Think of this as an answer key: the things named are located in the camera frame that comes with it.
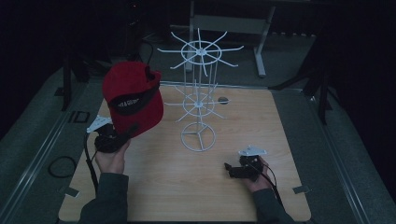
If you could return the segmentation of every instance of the white tag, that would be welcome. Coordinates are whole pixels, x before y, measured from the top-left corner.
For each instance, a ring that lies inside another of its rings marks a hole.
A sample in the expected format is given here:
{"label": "white tag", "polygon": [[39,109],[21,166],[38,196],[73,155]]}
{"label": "white tag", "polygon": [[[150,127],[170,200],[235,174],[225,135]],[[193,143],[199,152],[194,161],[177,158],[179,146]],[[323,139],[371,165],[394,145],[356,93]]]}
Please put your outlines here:
{"label": "white tag", "polygon": [[247,149],[238,151],[241,156],[260,156],[266,155],[267,151],[265,149],[248,146]]}
{"label": "white tag", "polygon": [[93,121],[91,126],[89,128],[87,128],[87,133],[91,133],[102,126],[105,126],[106,124],[111,123],[111,121],[112,121],[111,118],[105,118],[105,117],[101,117],[98,115],[98,116],[96,116],[96,119]]}

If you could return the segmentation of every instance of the red cap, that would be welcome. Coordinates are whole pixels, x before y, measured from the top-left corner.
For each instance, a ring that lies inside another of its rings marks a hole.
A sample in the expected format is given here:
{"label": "red cap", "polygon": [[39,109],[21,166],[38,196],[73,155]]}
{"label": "red cap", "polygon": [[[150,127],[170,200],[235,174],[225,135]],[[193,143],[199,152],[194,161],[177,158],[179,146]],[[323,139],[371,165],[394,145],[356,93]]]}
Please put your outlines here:
{"label": "red cap", "polygon": [[121,62],[111,67],[102,90],[118,134],[137,124],[137,130],[131,133],[131,137],[136,137],[161,121],[160,80],[161,73],[150,71],[145,63]]}

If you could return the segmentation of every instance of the dark sleeve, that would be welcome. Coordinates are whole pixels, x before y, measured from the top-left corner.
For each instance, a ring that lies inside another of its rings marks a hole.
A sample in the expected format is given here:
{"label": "dark sleeve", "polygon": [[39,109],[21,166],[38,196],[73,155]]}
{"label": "dark sleeve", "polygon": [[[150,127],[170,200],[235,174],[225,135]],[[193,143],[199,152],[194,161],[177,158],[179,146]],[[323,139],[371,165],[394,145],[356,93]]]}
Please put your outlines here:
{"label": "dark sleeve", "polygon": [[96,198],[84,205],[78,223],[126,224],[128,179],[127,175],[101,174]]}
{"label": "dark sleeve", "polygon": [[256,204],[258,223],[295,223],[279,204],[271,189],[261,189],[253,192],[253,200]]}

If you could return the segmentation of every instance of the wooden tabletop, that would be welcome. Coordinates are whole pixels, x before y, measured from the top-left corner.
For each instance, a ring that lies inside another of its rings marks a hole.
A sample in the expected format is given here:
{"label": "wooden tabletop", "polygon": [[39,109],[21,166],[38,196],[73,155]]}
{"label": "wooden tabletop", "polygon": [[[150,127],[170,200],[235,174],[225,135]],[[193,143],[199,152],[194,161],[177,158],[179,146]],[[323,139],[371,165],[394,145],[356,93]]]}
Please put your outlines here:
{"label": "wooden tabletop", "polygon": [[[161,86],[160,91],[165,103],[183,101],[183,94],[174,86]],[[311,218],[305,195],[292,190],[302,184],[271,92],[216,88],[213,99],[217,101],[221,96],[230,102],[216,104],[214,111],[226,119],[216,114],[203,119],[216,133],[216,142],[209,150],[191,151],[182,144],[182,130],[197,118],[188,115],[177,122],[186,114],[179,105],[165,105],[162,121],[132,140],[125,155],[125,174],[129,176],[128,220],[255,221],[250,193],[224,169],[224,162],[240,166],[237,152],[248,146],[267,150],[263,158],[275,172],[286,211],[297,221]],[[109,117],[105,101],[98,114]],[[89,138],[91,154],[95,136],[92,133]],[[60,220],[78,220],[82,206],[94,198],[85,160],[82,154],[70,184],[79,195],[64,198]]]}

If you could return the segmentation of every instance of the black controller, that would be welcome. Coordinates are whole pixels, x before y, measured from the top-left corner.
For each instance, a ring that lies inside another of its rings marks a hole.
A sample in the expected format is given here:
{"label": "black controller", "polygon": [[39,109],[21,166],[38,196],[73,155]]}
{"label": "black controller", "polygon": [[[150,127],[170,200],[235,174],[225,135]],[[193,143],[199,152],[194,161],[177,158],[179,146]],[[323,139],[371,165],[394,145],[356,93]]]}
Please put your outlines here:
{"label": "black controller", "polygon": [[263,164],[259,156],[241,156],[239,158],[241,167],[232,167],[224,163],[225,169],[232,178],[249,178],[255,182],[262,174]]}
{"label": "black controller", "polygon": [[98,129],[99,135],[95,138],[96,149],[105,153],[116,152],[131,138],[131,134],[134,133],[137,128],[137,124],[134,124],[127,132],[117,134],[113,125],[105,125]]}

